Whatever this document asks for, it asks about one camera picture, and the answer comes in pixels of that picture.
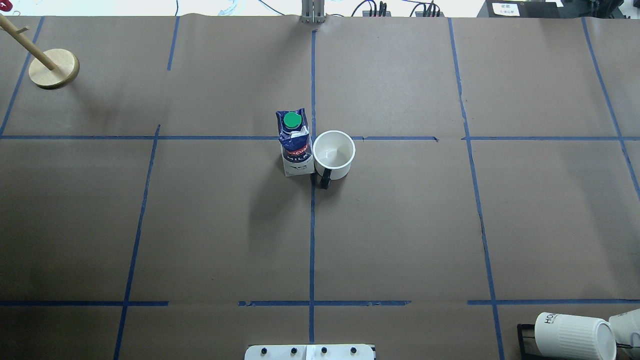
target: wooden peg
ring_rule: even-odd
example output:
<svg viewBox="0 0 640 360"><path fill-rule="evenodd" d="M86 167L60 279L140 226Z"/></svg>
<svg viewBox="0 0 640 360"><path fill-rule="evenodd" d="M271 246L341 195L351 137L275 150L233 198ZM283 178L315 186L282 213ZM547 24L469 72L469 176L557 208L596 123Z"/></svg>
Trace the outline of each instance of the wooden peg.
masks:
<svg viewBox="0 0 640 360"><path fill-rule="evenodd" d="M0 28L9 33L35 58L29 66L29 77L39 87L59 88L71 82L78 75L80 63L70 51L51 49L42 52L28 37L22 34L28 28L16 28L2 14L0 14Z"/></svg>

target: red object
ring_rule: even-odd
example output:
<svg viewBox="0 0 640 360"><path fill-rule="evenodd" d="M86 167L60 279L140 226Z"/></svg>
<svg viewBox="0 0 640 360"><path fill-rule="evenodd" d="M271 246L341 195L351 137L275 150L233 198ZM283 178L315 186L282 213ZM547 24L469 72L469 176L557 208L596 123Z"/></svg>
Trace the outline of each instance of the red object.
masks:
<svg viewBox="0 0 640 360"><path fill-rule="evenodd" d="M4 12L10 12L13 9L13 4L9 0L0 0L0 10Z"/></svg>

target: white mug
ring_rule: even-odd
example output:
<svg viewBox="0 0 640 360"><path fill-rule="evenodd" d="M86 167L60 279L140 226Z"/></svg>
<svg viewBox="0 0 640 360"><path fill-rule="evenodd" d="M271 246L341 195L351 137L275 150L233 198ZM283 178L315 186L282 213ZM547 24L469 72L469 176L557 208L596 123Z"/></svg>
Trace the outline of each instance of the white mug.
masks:
<svg viewBox="0 0 640 360"><path fill-rule="evenodd" d="M322 176L320 188L327 189L331 180L346 176L356 154L356 144L342 131L329 130L320 134L312 148L316 171Z"/></svg>
<svg viewBox="0 0 640 360"><path fill-rule="evenodd" d="M609 318L611 329L618 343L634 348L623 350L633 360L640 360L640 309Z"/></svg>
<svg viewBox="0 0 640 360"><path fill-rule="evenodd" d="M542 313L536 319L534 331L543 356L573 360L616 358L616 339L603 319Z"/></svg>

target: black mug handle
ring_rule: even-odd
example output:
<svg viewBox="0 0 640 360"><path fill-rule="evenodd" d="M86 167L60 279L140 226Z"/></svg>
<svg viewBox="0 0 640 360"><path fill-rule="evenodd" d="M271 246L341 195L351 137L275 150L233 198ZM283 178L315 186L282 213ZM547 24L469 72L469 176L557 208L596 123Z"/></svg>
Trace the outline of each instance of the black mug handle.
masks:
<svg viewBox="0 0 640 360"><path fill-rule="evenodd" d="M331 182L331 169L326 168L322 174L322 179L320 179L320 189L327 190L329 188L330 182Z"/></svg>

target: green cap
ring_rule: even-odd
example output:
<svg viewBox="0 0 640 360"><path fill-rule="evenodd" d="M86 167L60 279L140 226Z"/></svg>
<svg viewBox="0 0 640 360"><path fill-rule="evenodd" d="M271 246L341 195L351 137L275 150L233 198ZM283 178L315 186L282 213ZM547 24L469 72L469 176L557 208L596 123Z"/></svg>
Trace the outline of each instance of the green cap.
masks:
<svg viewBox="0 0 640 360"><path fill-rule="evenodd" d="M284 126L289 129L295 129L302 124L302 116L293 111L290 111L284 115Z"/></svg>

